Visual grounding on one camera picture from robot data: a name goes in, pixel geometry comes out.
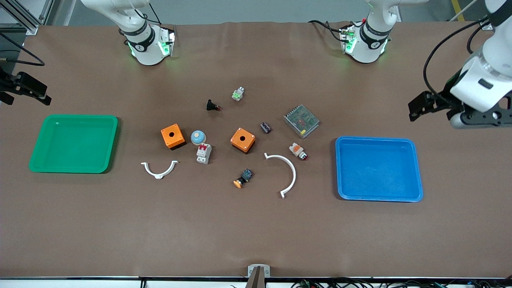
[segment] metal mesh power supply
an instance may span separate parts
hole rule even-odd
[[[295,107],[284,116],[286,124],[302,139],[318,127],[320,120],[313,115],[304,105]]]

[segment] blue tray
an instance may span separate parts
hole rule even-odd
[[[342,136],[336,140],[336,168],[343,199],[418,202],[423,198],[416,147],[408,139]]]

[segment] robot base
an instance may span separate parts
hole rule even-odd
[[[349,54],[358,62],[371,63],[377,60],[379,56],[384,53],[384,48],[386,47],[388,40],[386,40],[382,45],[380,45],[381,47],[377,49],[368,48],[368,45],[356,36],[359,35],[359,30],[362,29],[362,26],[362,22],[357,22],[356,25],[348,27],[344,31],[340,31],[340,39],[348,41],[348,43],[341,42],[342,50],[344,54]]]
[[[155,32],[155,39],[147,47],[146,51],[140,52],[129,45],[133,57],[143,65],[156,65],[167,56],[172,56],[174,48],[175,33],[157,25],[150,25]]]

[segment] orange box with hole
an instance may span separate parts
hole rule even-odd
[[[238,128],[231,138],[231,145],[247,154],[254,144],[254,141],[256,141],[256,137],[254,135],[242,128]]]
[[[171,150],[180,148],[181,146],[187,144],[178,124],[164,128],[161,130],[161,132],[163,140],[165,141],[165,145]]]

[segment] black cable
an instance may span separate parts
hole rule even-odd
[[[453,282],[455,282],[457,279],[453,279],[452,281],[448,282],[448,284],[446,285],[443,285],[444,287],[448,287],[448,285],[452,284]]]
[[[324,23],[322,23],[322,22],[320,22],[318,20],[311,20],[311,21],[308,21],[308,23],[317,23],[317,24],[322,25],[325,29],[330,29],[333,32],[339,32],[339,30],[332,29],[330,26],[327,26],[327,25],[325,25]]]
[[[343,27],[341,27],[341,28],[339,28],[339,29],[334,29],[334,28],[331,28],[331,25],[329,24],[329,22],[328,22],[328,21],[325,21],[325,24],[324,24],[324,23],[322,23],[322,22],[320,22],[320,21],[318,21],[318,20],[311,20],[311,21],[309,21],[308,23],[318,23],[318,24],[322,25],[322,27],[324,27],[325,29],[329,30],[329,32],[331,32],[331,34],[332,34],[332,36],[334,37],[334,39],[336,39],[336,40],[338,40],[338,41],[340,41],[340,42],[343,42],[343,43],[348,43],[348,40],[338,38],[338,37],[334,34],[334,32],[339,33],[339,31],[340,31],[341,29],[346,29],[346,28],[348,28],[348,27],[350,27],[350,26],[354,25],[354,22],[350,21],[350,24],[349,24],[349,25],[345,25],[345,26],[343,26]]]
[[[146,19],[146,20],[147,20],[147,21],[149,21],[149,22],[158,23],[158,24],[162,25],[162,23],[160,22],[160,20],[155,21],[155,20],[148,19],[148,18],[147,18],[147,14],[146,14],[146,13],[143,13],[143,14],[141,15],[137,9],[135,9],[135,13],[137,13],[137,15],[139,15],[139,17],[141,17],[142,19]]]
[[[34,63],[34,62],[28,62],[28,61],[21,61],[21,60],[10,60],[10,59],[7,59],[6,62],[12,62],[12,63],[20,63],[20,64],[27,64],[27,65],[34,65],[34,66],[44,66],[45,63],[43,62],[43,60],[41,60],[39,57],[37,57],[36,55],[34,55],[32,52],[30,52],[29,50],[25,49],[23,46],[21,46],[20,44],[14,42],[11,38],[7,37],[5,34],[3,34],[2,32],[0,32],[0,36],[2,36],[3,38],[5,38],[5,40],[9,41],[10,43],[13,43],[16,47],[22,49],[23,51],[27,52],[27,54],[29,54],[30,56],[34,57],[37,61],[39,61],[39,63]]]
[[[340,41],[340,42],[343,42],[343,43],[348,43],[349,41],[348,40],[345,40],[345,39],[340,39],[338,37],[336,37],[336,35],[334,35],[334,32],[332,31],[333,29],[331,28],[331,25],[329,25],[329,22],[328,21],[325,21],[325,24],[327,25],[329,31],[331,32],[332,36],[334,37],[334,39]]]
[[[430,55],[426,59],[425,65],[423,66],[423,80],[425,81],[425,85],[427,86],[427,88],[432,92],[432,94],[438,96],[441,100],[445,101],[446,103],[448,103],[451,106],[455,106],[455,104],[453,102],[449,101],[448,99],[445,99],[439,93],[437,93],[436,90],[434,90],[434,88],[432,87],[432,85],[430,85],[429,80],[427,79],[427,76],[426,76],[426,69],[429,66],[429,63],[430,63],[430,60],[432,59],[432,56],[434,56],[434,54],[436,53],[437,49],[439,49],[439,47],[441,47],[441,45],[443,45],[446,41],[448,41],[450,38],[452,38],[453,36],[457,35],[458,33],[466,30],[467,28],[469,28],[471,26],[474,26],[474,25],[480,23],[481,21],[485,21],[487,19],[488,19],[488,17],[485,17],[482,20],[472,22],[472,23],[470,23],[470,24],[468,24],[468,25],[466,25],[466,26],[464,26],[464,27],[462,27],[460,29],[457,29],[455,32],[453,32],[450,35],[448,35],[447,37],[445,37],[441,42],[439,42],[436,45],[436,47],[434,47],[432,52],[430,52]]]
[[[155,10],[153,9],[153,5],[151,5],[151,3],[150,3],[150,8],[153,11],[153,14],[155,15],[155,17],[157,18],[158,24],[162,25],[162,22],[160,22],[160,18],[158,18],[158,15],[155,12]]]
[[[466,49],[467,51],[470,53],[470,54],[473,54],[473,50],[471,50],[471,42],[473,42],[473,38],[475,38],[475,35],[480,31],[482,30],[482,28],[489,24],[489,22],[485,22],[484,24],[482,24],[481,26],[479,26],[472,34],[471,36],[469,37],[469,39],[467,40],[467,44],[466,44]]]
[[[322,284],[320,284],[320,282],[311,281],[311,283],[315,284],[317,288],[325,288]]]

